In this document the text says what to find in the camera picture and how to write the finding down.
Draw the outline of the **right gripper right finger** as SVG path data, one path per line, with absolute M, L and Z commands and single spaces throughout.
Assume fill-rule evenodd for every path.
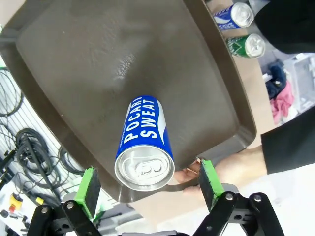
M 221 236 L 228 224 L 238 224 L 246 236 L 284 236 L 266 194 L 249 197 L 225 191 L 210 160 L 202 160 L 198 182 L 209 214 L 193 236 Z

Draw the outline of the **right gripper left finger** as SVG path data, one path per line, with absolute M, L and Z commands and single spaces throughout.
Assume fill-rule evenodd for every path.
M 27 236 L 102 236 L 93 224 L 101 184 L 97 169 L 85 170 L 74 197 L 58 207 L 39 205 L 33 214 Z

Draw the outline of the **blue Pocari Sweat can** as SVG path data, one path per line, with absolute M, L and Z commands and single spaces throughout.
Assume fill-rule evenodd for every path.
M 129 104 L 114 171 L 126 187 L 149 192 L 167 185 L 175 164 L 161 103 L 139 96 Z
M 254 13 L 246 3 L 235 3 L 213 14 L 220 30 L 247 28 L 254 21 Z

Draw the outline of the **dark brown serving tray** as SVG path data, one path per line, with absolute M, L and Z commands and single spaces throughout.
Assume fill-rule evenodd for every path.
M 233 57 L 203 0 L 25 0 L 0 55 L 37 114 L 123 203 L 114 162 L 129 103 L 162 104 L 175 166 L 219 162 L 256 137 Z

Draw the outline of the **person's left forearm black sleeve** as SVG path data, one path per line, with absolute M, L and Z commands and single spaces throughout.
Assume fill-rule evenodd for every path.
M 315 163 L 315 106 L 261 135 L 268 174 Z

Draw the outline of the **person in black cardigan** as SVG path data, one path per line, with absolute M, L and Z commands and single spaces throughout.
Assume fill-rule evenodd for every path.
M 315 0 L 270 0 L 254 21 L 282 53 L 315 53 Z

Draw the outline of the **person's left hand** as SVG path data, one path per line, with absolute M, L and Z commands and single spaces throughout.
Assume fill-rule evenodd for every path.
M 178 183 L 188 182 L 198 177 L 201 161 L 194 161 L 188 168 L 174 173 Z M 245 149 L 222 160 L 215 166 L 216 173 L 222 183 L 243 187 L 267 174 L 262 146 Z M 184 193 L 201 195 L 200 186 L 191 186 Z

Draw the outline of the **yellow emergency stop button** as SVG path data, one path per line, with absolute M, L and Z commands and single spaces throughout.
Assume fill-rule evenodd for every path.
M 15 193 L 12 193 L 9 198 L 9 211 L 14 212 L 16 210 L 20 210 L 23 203 L 23 199 Z

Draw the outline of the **pink cloth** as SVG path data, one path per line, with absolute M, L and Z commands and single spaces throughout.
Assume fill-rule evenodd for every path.
M 287 117 L 289 109 L 294 103 L 291 83 L 288 81 L 284 89 L 273 99 L 270 100 L 270 106 L 274 124 L 278 124 L 283 117 Z

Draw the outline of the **navy cloth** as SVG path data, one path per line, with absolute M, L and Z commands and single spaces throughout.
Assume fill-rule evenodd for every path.
M 269 67 L 272 78 L 265 83 L 269 99 L 274 99 L 285 88 L 286 73 L 281 65 L 274 64 Z

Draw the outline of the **clear plastic storage bin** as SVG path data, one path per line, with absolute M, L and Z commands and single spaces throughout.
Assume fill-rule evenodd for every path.
M 281 65 L 286 73 L 287 82 L 292 86 L 295 98 L 287 117 L 283 117 L 276 126 L 280 126 L 315 106 L 315 54 L 297 54 L 284 61 L 277 59 L 268 65 Z M 270 70 L 263 75 L 265 83 L 272 78 Z

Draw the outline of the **green Chilsung cider can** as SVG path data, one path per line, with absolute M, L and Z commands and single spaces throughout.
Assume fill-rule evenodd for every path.
M 225 40 L 230 53 L 242 58 L 258 58 L 265 53 L 265 41 L 258 34 L 252 33 Z

